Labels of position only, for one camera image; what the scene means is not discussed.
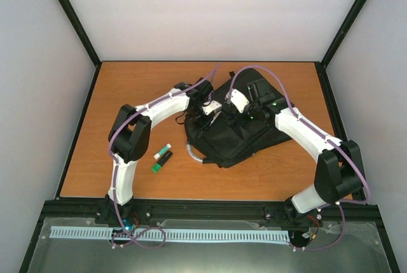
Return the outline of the black student backpack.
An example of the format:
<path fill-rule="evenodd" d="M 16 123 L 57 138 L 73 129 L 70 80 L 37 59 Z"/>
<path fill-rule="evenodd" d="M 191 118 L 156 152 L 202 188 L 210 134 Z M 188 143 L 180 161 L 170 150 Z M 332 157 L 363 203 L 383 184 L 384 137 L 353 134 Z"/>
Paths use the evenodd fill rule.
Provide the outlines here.
<path fill-rule="evenodd" d="M 266 89 L 274 99 L 284 96 L 254 68 L 231 73 L 231 78 L 210 93 L 209 98 L 222 104 L 220 115 L 207 130 L 189 131 L 189 111 L 186 112 L 184 129 L 187 137 L 186 149 L 190 156 L 201 164 L 216 164 L 229 168 L 250 158 L 258 151 L 284 143 L 290 137 L 277 130 L 271 123 L 253 121 L 242 123 L 237 120 L 239 112 L 232 104 L 227 104 L 226 94 L 235 88 L 248 95 L 247 84 L 266 81 Z"/>

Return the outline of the white green glue stick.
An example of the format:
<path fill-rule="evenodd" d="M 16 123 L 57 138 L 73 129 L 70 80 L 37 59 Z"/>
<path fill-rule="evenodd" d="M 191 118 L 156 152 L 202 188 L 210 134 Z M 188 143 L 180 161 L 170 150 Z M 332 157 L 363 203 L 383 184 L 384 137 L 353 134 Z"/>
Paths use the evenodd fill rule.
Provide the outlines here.
<path fill-rule="evenodd" d="M 167 143 L 163 148 L 161 148 L 157 153 L 153 155 L 155 160 L 158 160 L 160 157 L 162 157 L 167 151 L 171 149 L 171 144 Z"/>

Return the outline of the green highlighter marker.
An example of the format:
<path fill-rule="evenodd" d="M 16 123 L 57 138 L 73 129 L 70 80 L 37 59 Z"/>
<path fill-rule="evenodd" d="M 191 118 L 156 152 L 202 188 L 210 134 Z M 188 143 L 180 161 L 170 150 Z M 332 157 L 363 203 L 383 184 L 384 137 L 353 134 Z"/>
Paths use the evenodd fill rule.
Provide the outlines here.
<path fill-rule="evenodd" d="M 171 151 L 167 151 L 158 161 L 152 166 L 151 170 L 154 173 L 157 173 L 165 164 L 166 162 L 173 156 Z"/>

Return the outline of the clear silver pen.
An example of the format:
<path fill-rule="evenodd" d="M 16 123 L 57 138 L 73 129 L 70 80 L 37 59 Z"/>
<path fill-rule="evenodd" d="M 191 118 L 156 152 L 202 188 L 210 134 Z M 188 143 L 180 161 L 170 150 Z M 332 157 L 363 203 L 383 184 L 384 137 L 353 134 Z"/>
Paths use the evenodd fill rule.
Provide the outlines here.
<path fill-rule="evenodd" d="M 210 124 L 212 124 L 212 123 L 216 120 L 216 118 L 220 115 L 220 113 L 221 113 L 221 112 L 218 112 L 218 113 L 216 113 L 216 114 L 214 115 L 213 119 L 210 121 Z"/>

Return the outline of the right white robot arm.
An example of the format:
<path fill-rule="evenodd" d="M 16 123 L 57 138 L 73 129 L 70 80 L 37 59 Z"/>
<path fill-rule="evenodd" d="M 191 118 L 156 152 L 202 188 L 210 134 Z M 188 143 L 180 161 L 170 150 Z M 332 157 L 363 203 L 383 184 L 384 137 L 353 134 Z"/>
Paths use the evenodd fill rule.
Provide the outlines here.
<path fill-rule="evenodd" d="M 284 204 L 288 222 L 296 225 L 314 209 L 339 203 L 365 187 L 361 151 L 355 142 L 344 142 L 316 126 L 287 97 L 274 99 L 266 86 L 264 80 L 249 83 L 248 95 L 232 88 L 230 102 L 249 119 L 273 124 L 277 130 L 296 141 L 315 161 L 314 182 L 289 197 Z"/>

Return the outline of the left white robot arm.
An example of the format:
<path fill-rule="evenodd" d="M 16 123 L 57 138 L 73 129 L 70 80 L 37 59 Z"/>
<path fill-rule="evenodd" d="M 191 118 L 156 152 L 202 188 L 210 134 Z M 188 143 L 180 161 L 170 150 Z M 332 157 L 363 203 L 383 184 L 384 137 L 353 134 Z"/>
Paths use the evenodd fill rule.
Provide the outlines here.
<path fill-rule="evenodd" d="M 210 81 L 201 78 L 194 85 L 178 83 L 151 102 L 120 108 L 108 136 L 113 171 L 107 198 L 109 214 L 117 223 L 131 219 L 135 170 L 148 150 L 152 129 L 176 113 L 196 109 L 201 114 L 212 91 Z"/>

